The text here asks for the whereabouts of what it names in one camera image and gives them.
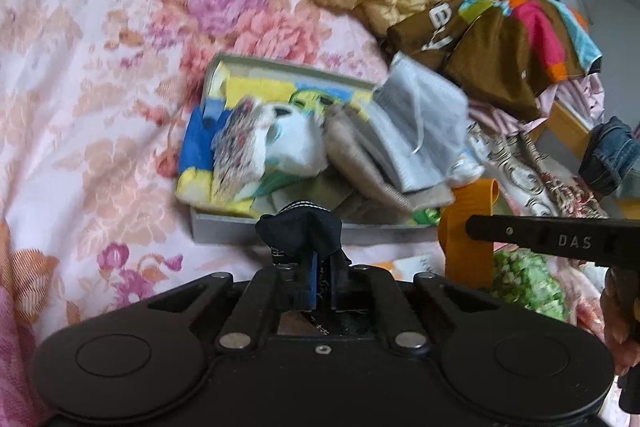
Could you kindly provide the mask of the person's right hand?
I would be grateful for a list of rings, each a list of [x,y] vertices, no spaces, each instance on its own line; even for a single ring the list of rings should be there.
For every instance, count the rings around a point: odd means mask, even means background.
[[[614,360],[615,373],[625,375],[639,363],[639,343],[630,337],[631,321],[625,317],[618,298],[617,277],[608,269],[600,298],[604,320],[604,343]]]

